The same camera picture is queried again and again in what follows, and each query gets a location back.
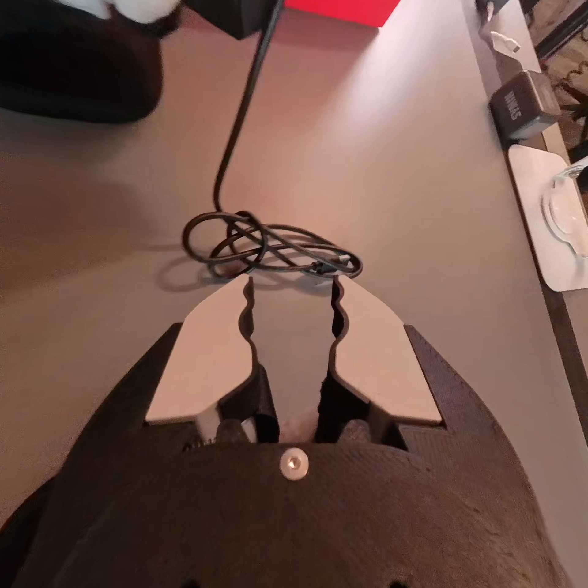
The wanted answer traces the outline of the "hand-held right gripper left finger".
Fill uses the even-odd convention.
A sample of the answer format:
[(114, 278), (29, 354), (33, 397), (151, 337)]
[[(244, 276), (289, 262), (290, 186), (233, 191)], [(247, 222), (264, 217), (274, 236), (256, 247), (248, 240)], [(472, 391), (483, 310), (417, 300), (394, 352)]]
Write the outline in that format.
[(239, 276), (197, 304), (183, 321), (145, 415), (148, 425), (192, 423), (216, 437), (220, 403), (254, 374), (254, 283)]

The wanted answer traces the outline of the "red plastic bin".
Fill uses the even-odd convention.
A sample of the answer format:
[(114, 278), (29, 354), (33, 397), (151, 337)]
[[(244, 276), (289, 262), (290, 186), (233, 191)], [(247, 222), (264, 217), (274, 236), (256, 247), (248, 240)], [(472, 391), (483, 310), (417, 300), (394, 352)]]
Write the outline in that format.
[(370, 28), (381, 28), (400, 1), (285, 1), (285, 6)]

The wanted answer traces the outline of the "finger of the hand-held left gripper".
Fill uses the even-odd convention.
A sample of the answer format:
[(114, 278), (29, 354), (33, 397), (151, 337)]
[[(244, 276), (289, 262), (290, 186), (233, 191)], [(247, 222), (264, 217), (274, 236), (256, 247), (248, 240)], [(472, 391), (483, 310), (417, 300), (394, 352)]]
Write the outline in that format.
[(83, 11), (99, 19), (111, 18), (108, 1), (60, 1), (60, 4), (78, 11)]
[(136, 24), (154, 24), (170, 17), (182, 1), (110, 1), (110, 4)]

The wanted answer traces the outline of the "black charger box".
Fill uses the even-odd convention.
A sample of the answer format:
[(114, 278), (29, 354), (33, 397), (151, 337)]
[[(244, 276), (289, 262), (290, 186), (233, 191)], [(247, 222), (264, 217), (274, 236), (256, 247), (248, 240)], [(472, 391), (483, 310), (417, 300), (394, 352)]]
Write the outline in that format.
[(526, 141), (557, 123), (562, 110), (549, 78), (522, 70), (490, 98), (490, 112), (503, 143)]

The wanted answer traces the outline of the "black usb hub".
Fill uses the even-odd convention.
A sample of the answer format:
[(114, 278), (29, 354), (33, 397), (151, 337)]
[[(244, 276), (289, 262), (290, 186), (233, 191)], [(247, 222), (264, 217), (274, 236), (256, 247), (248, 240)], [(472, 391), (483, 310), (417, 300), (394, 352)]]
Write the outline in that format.
[(284, 1), (184, 1), (184, 5), (236, 40), (264, 31)]

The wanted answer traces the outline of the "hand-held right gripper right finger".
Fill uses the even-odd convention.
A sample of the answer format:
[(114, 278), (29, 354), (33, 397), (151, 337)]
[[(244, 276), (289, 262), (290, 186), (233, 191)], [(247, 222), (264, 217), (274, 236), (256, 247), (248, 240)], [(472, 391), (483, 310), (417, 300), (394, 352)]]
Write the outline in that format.
[(334, 380), (396, 422), (442, 423), (397, 314), (347, 276), (334, 279), (332, 308), (330, 374)]

